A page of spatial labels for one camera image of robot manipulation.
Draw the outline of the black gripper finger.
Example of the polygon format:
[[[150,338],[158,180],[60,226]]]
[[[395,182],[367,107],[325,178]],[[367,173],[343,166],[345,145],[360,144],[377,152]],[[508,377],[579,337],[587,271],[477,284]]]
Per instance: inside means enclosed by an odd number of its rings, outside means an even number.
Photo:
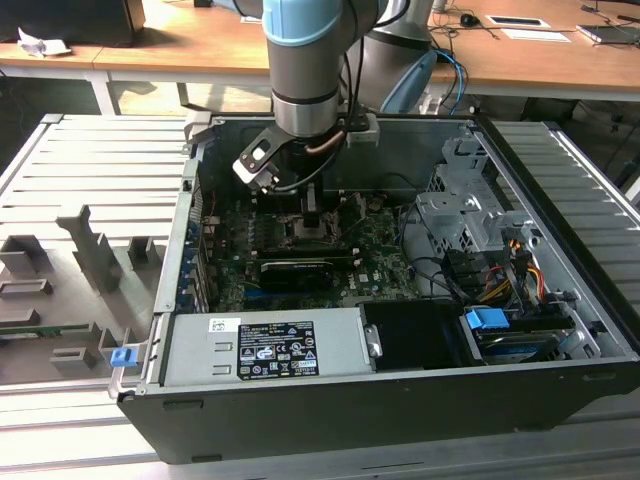
[[[315,182],[309,183],[302,200],[303,227],[306,232],[318,230],[322,213],[322,189]]]

